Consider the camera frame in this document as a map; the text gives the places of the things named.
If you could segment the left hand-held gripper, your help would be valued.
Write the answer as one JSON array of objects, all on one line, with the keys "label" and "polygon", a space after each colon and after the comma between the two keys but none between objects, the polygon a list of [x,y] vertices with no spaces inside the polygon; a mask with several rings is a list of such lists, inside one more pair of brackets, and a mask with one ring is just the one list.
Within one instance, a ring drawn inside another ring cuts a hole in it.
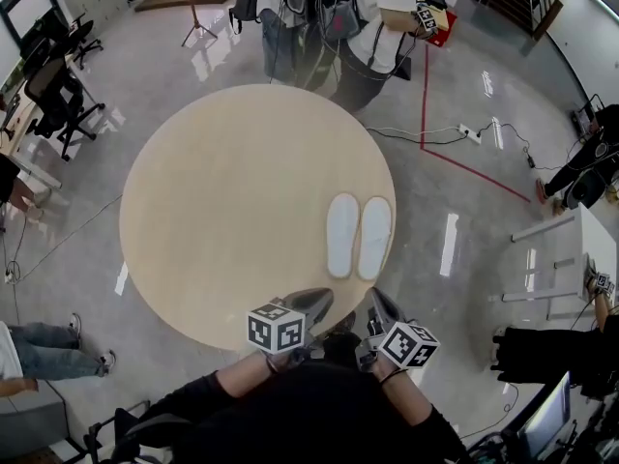
[{"label": "left hand-held gripper", "polygon": [[325,318],[333,303],[333,290],[325,287],[275,298],[247,313],[247,341],[272,356],[304,347],[310,330]]}]

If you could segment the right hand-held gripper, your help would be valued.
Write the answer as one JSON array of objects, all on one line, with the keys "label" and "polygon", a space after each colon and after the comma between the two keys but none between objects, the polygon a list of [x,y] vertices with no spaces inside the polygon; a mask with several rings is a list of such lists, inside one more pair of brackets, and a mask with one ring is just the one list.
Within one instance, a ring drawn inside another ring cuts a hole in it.
[{"label": "right hand-held gripper", "polygon": [[440,347],[438,339],[415,320],[408,320],[380,289],[371,287],[369,291],[373,308],[368,310],[369,336],[356,347],[358,368],[369,372],[379,353],[398,368],[423,368]]}]

